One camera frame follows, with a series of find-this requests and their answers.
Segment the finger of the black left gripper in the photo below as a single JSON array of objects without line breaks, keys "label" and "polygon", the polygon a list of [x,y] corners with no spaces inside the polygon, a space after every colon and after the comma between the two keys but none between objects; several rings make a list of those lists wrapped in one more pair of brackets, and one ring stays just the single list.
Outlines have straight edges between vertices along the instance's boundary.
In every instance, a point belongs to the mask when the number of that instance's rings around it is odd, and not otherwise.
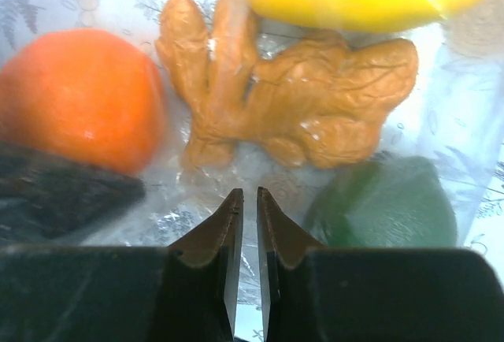
[{"label": "finger of the black left gripper", "polygon": [[145,195],[137,177],[1,143],[3,244],[79,242]]}]

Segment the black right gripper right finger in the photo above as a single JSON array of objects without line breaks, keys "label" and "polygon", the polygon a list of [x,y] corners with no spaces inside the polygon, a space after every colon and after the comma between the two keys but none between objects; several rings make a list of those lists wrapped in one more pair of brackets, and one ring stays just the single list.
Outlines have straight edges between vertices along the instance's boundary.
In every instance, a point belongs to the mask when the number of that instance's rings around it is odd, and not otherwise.
[{"label": "black right gripper right finger", "polygon": [[261,308],[266,341],[326,341],[323,245],[289,218],[267,188],[257,191]]}]

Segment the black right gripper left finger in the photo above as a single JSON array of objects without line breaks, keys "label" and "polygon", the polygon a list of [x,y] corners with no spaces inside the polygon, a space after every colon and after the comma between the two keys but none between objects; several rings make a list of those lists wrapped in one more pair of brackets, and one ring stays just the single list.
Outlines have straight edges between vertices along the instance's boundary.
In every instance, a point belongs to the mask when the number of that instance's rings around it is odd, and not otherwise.
[{"label": "black right gripper left finger", "polygon": [[169,328],[174,341],[231,341],[243,240],[243,190],[169,246]]}]

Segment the clear zip top bag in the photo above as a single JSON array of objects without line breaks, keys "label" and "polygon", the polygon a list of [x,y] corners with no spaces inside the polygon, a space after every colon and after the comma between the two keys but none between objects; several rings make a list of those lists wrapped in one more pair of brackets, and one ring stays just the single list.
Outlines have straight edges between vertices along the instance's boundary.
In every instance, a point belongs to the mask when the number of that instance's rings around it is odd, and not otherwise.
[{"label": "clear zip top bag", "polygon": [[1,338],[500,341],[502,140],[503,0],[1,0]]}]

